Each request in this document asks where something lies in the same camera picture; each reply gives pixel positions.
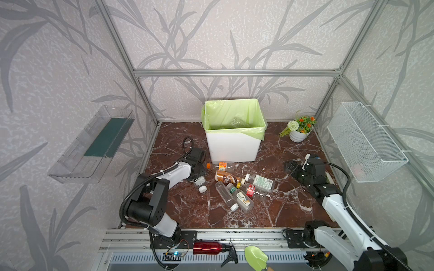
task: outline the green trash bag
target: green trash bag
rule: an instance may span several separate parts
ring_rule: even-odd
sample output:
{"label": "green trash bag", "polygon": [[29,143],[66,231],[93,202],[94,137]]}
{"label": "green trash bag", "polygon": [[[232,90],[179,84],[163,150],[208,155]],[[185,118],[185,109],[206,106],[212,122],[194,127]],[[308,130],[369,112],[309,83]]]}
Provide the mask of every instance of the green trash bag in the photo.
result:
{"label": "green trash bag", "polygon": [[257,99],[206,101],[202,125],[207,133],[243,133],[260,140],[267,129]]}

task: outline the leaf pattern wallpaper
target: leaf pattern wallpaper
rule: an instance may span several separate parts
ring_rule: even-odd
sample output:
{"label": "leaf pattern wallpaper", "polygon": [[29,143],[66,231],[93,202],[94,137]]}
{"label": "leaf pattern wallpaper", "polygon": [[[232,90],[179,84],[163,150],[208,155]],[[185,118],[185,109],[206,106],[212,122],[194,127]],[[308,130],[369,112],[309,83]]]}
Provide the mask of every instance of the leaf pattern wallpaper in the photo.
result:
{"label": "leaf pattern wallpaper", "polygon": [[[335,69],[373,1],[107,0],[135,69]],[[318,108],[332,78],[140,78],[159,119],[257,98],[268,120]]]}
{"label": "leaf pattern wallpaper", "polygon": [[[345,75],[366,100],[434,173],[434,1],[388,1]],[[342,101],[338,87],[317,129],[332,163],[345,161],[327,131]],[[391,245],[407,255],[413,270],[434,264],[434,201],[406,167],[378,183],[354,182],[349,198],[358,214]]]}
{"label": "leaf pattern wallpaper", "polygon": [[[89,270],[155,129],[92,1],[0,0],[0,270]],[[102,105],[135,121],[98,184],[49,168]]]}

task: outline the white flower pot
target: white flower pot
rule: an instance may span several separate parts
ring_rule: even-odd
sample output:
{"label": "white flower pot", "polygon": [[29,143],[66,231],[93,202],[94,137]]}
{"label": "white flower pot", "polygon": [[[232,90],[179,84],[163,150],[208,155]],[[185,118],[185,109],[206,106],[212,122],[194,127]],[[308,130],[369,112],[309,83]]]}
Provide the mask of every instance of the white flower pot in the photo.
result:
{"label": "white flower pot", "polygon": [[289,138],[294,141],[294,142],[302,142],[303,140],[306,139],[306,137],[312,133],[312,131],[308,132],[307,134],[304,133],[300,133],[297,131],[292,131],[289,133]]}

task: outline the white trash bin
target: white trash bin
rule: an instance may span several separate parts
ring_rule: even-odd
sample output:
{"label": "white trash bin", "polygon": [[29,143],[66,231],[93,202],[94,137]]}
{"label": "white trash bin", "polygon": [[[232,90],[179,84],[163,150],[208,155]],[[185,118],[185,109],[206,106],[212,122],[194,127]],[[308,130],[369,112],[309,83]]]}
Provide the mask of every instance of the white trash bin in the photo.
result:
{"label": "white trash bin", "polygon": [[254,161],[267,128],[257,99],[206,101],[202,125],[212,162]]}

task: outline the potted plant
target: potted plant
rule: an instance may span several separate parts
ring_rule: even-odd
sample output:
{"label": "potted plant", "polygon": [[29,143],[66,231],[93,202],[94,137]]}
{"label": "potted plant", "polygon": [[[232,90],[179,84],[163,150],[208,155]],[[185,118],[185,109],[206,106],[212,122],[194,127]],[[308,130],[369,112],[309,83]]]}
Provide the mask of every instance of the potted plant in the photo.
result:
{"label": "potted plant", "polygon": [[289,135],[289,138],[294,142],[302,142],[312,132],[313,126],[316,124],[314,117],[303,116],[288,122],[288,126],[279,133],[279,137]]}

